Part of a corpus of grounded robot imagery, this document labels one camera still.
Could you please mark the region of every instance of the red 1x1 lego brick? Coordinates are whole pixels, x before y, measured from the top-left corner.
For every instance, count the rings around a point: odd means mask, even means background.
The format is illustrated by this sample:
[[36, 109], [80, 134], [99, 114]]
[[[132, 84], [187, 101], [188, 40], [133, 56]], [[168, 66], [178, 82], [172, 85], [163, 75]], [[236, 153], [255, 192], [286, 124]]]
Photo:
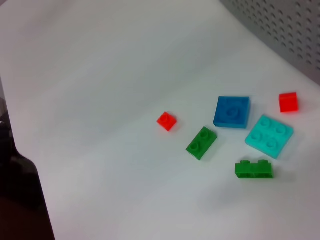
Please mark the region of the red 1x1 lego brick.
[[170, 129], [176, 124], [177, 120], [165, 111], [156, 122], [164, 127], [165, 130], [170, 131]]
[[296, 92], [283, 93], [279, 95], [280, 112], [296, 112], [299, 110]]

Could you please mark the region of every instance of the blue lego brick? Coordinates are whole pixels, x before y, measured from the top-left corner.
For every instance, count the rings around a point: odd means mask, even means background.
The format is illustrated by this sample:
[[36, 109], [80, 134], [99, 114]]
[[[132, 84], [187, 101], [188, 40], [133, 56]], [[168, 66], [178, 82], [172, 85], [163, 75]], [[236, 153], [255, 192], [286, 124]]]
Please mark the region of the blue lego brick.
[[245, 143], [276, 159], [293, 134], [291, 126], [262, 115]]
[[249, 119], [250, 97], [220, 96], [213, 124], [216, 127], [245, 129]]

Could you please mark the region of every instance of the perforated metal panel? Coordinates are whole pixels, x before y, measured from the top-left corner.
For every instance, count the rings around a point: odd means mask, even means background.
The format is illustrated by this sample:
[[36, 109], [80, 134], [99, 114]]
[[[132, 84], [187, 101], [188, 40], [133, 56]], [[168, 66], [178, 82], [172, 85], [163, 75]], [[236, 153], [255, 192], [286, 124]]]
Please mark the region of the perforated metal panel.
[[251, 32], [320, 84], [320, 0], [221, 0]]

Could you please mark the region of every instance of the white surface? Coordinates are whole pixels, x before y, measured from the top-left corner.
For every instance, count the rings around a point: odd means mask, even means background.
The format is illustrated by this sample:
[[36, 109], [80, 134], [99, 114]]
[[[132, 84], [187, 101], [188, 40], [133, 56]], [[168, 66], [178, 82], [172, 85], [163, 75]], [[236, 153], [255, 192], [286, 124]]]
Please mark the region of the white surface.
[[[0, 35], [15, 141], [56, 240], [318, 238], [320, 87], [216, 0], [11, 0]], [[301, 111], [280, 114], [290, 91]], [[251, 96], [247, 130], [213, 126], [220, 95]], [[240, 180], [235, 163], [265, 157], [244, 141], [261, 114], [295, 134], [274, 180]], [[218, 140], [197, 161], [185, 148], [203, 126]]]

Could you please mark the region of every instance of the lego brick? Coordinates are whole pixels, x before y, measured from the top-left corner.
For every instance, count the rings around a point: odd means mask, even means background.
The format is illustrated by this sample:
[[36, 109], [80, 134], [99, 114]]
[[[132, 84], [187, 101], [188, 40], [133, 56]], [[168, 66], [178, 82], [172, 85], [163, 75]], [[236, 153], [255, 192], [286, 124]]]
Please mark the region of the lego brick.
[[186, 150], [200, 160], [216, 139], [217, 135], [204, 126]]
[[293, 133], [292, 127], [262, 115], [245, 143], [276, 159]]
[[283, 93], [279, 95], [280, 112], [296, 112], [299, 110], [296, 92]]
[[164, 127], [165, 130], [170, 131], [170, 129], [177, 123], [177, 120], [165, 111], [156, 122]]
[[239, 179], [273, 179], [274, 171], [272, 164], [267, 160], [259, 160], [257, 163], [251, 163], [248, 160], [242, 160], [235, 164], [235, 174]]
[[247, 128], [250, 97], [219, 96], [213, 124], [223, 128]]

